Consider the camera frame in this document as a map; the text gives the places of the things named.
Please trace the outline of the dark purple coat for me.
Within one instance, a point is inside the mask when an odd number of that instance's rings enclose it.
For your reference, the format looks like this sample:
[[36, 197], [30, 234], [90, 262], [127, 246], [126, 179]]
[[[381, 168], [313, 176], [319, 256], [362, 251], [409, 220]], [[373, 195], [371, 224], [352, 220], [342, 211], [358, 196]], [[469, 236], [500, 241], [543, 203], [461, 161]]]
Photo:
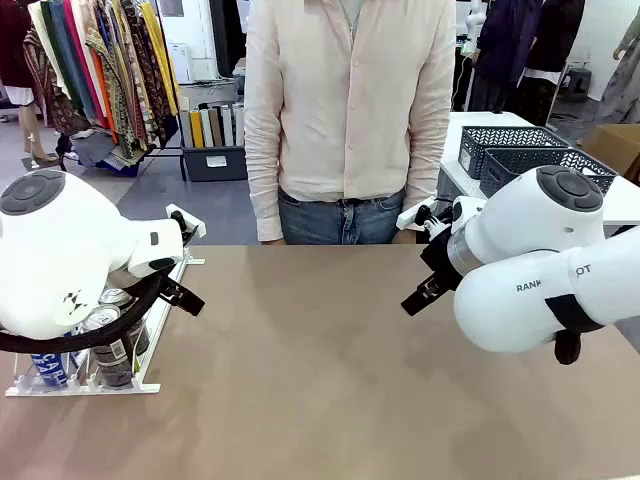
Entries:
[[520, 36], [530, 0], [494, 0], [477, 41], [476, 74], [498, 84], [513, 83]]

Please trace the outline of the yellow hanging garment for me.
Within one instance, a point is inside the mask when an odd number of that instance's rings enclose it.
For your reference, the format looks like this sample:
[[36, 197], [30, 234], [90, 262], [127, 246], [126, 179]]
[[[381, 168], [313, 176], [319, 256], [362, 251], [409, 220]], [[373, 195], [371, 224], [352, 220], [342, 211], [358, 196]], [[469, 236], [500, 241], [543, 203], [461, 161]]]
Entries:
[[178, 114], [178, 108], [176, 105], [176, 99], [173, 92], [173, 84], [170, 78], [170, 73], [173, 70], [169, 67], [169, 60], [165, 50], [165, 43], [162, 37], [160, 24], [158, 18], [152, 8], [149, 1], [144, 1], [140, 5], [142, 17], [144, 19], [147, 32], [149, 33], [152, 48], [155, 54], [158, 68], [163, 81], [165, 93], [169, 103], [169, 109], [173, 116]]

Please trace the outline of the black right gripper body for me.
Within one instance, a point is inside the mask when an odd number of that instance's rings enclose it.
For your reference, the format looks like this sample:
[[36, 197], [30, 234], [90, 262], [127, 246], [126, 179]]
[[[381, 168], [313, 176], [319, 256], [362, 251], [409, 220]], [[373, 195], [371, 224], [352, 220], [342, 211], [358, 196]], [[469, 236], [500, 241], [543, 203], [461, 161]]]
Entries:
[[448, 256], [447, 246], [451, 236], [450, 232], [439, 233], [420, 255], [431, 270], [431, 275], [421, 284], [426, 296], [442, 296], [448, 291], [455, 291], [462, 280], [462, 275]]

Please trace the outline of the cream hanging garment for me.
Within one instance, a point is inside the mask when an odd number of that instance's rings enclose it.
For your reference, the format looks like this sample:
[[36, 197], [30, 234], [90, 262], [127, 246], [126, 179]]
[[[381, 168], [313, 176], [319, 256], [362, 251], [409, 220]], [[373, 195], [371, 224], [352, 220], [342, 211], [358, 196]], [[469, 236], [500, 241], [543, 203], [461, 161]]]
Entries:
[[57, 57], [55, 55], [53, 46], [49, 39], [47, 27], [44, 20], [44, 15], [42, 12], [42, 7], [39, 0], [36, 0], [33, 3], [28, 5], [28, 11], [33, 23], [33, 26], [37, 32], [40, 43], [46, 53], [48, 60], [51, 63], [51, 66], [54, 70], [56, 76], [56, 85], [62, 90], [62, 92], [66, 95], [66, 97], [71, 100], [71, 95], [69, 89], [64, 81], [64, 77], [62, 75], [62, 71], [60, 69], [59, 63], [57, 61]]

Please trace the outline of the brown plaid garment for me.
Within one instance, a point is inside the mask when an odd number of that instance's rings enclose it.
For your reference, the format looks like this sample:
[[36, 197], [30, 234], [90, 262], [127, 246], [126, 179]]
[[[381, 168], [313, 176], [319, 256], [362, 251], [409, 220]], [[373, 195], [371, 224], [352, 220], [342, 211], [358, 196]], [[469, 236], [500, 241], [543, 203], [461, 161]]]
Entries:
[[60, 134], [75, 135], [90, 128], [87, 119], [73, 106], [71, 100], [56, 85], [56, 74], [44, 47], [31, 26], [23, 40], [25, 62], [33, 79], [36, 101], [43, 112], [46, 125]]

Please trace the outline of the grey cloth pile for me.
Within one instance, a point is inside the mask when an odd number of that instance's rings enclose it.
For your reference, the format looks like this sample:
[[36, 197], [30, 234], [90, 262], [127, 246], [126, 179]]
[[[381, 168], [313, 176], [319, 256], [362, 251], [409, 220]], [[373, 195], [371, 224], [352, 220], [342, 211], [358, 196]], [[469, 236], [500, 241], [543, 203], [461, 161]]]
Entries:
[[70, 140], [78, 163], [84, 167], [96, 167], [116, 146], [112, 136], [100, 129], [81, 131], [72, 135]]

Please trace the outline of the white sample board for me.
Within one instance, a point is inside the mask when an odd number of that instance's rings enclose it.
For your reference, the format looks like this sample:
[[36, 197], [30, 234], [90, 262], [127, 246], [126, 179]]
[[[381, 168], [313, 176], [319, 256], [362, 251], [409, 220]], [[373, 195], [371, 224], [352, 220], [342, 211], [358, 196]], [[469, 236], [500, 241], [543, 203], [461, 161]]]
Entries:
[[207, 107], [200, 108], [199, 114], [202, 123], [202, 132], [204, 139], [204, 146], [206, 148], [212, 148], [214, 146], [213, 133], [211, 130], [211, 123], [209, 119], [209, 109]]

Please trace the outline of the clothes rack with colourful garments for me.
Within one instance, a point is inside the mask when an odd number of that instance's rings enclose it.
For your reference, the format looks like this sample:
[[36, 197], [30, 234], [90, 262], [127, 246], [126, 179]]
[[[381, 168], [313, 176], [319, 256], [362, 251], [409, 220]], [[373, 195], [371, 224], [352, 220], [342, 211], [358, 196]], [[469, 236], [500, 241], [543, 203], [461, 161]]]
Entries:
[[[136, 176], [142, 161], [163, 156], [170, 140], [181, 131], [179, 109], [175, 116], [170, 112], [142, 17], [140, 5], [150, 0], [62, 0], [66, 24], [95, 107], [95, 120], [85, 115], [65, 66], [50, 0], [39, 1], [71, 103], [87, 119], [89, 129], [110, 134], [116, 144], [103, 161], [89, 168]], [[179, 87], [174, 71], [170, 78], [178, 108]], [[74, 153], [72, 135], [58, 135], [66, 153]]]

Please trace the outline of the brown sample board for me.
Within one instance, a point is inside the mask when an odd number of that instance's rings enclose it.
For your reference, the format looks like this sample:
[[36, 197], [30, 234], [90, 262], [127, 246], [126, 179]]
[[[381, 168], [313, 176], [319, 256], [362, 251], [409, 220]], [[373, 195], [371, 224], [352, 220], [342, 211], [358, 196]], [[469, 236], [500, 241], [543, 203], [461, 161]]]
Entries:
[[209, 122], [211, 127], [211, 132], [213, 136], [213, 143], [215, 147], [223, 147], [224, 139], [221, 127], [221, 117], [219, 108], [216, 106], [211, 106], [208, 109], [209, 114]]

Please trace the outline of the white table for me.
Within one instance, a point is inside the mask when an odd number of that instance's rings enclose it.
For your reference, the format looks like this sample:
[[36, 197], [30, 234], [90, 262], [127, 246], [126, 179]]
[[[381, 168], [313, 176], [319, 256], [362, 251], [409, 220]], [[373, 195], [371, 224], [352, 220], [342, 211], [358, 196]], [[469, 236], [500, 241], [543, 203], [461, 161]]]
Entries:
[[[462, 195], [485, 199], [480, 181], [469, 177], [459, 164], [462, 128], [465, 126], [530, 126], [519, 116], [505, 112], [451, 112], [448, 133], [440, 163], [438, 196], [449, 195], [454, 185]], [[604, 197], [604, 224], [607, 226], [640, 225], [640, 187], [617, 176]]]

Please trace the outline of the grey plastic basket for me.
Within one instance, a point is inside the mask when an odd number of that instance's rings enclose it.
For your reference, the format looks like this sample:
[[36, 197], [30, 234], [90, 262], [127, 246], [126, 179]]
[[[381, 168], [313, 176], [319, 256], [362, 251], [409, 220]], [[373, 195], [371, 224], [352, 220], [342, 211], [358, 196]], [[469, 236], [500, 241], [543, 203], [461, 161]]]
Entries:
[[480, 190], [486, 198], [532, 168], [563, 166], [590, 177], [606, 194], [617, 173], [590, 155], [573, 148], [487, 148]]
[[465, 126], [458, 163], [479, 180], [487, 148], [568, 148], [569, 144], [544, 127]]

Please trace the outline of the person's left forearm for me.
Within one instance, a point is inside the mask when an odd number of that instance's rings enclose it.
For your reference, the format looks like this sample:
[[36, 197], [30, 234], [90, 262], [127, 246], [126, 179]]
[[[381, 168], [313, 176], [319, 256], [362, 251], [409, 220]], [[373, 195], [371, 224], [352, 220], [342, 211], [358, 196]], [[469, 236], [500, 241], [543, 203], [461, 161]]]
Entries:
[[447, 136], [447, 114], [424, 117], [409, 125], [409, 168], [404, 210], [421, 203], [437, 190], [437, 181]]

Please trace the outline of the blue Pocari Sweat can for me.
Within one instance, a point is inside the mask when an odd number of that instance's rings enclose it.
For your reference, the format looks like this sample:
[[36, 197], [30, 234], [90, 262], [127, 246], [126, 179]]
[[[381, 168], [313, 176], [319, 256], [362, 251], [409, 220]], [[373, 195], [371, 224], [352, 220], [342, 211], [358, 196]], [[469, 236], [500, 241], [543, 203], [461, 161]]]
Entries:
[[67, 385], [63, 355], [60, 353], [31, 354], [31, 360], [43, 383], [50, 388], [62, 388]]

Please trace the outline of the person in white shirt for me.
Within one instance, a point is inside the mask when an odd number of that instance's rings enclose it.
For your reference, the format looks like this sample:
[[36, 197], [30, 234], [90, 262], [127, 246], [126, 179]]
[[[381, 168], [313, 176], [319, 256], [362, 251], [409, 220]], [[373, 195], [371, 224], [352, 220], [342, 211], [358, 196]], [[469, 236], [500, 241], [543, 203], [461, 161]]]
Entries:
[[251, 0], [244, 123], [278, 127], [284, 245], [387, 244], [409, 125], [450, 119], [455, 0]]

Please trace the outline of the white air purifier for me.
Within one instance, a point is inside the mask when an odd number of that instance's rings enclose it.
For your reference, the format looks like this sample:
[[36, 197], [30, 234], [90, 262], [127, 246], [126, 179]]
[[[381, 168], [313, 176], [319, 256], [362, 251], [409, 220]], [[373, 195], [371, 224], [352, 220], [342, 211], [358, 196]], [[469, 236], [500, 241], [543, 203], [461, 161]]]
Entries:
[[180, 85], [191, 84], [193, 75], [191, 72], [191, 54], [187, 44], [169, 43], [168, 50], [171, 55], [175, 79]]

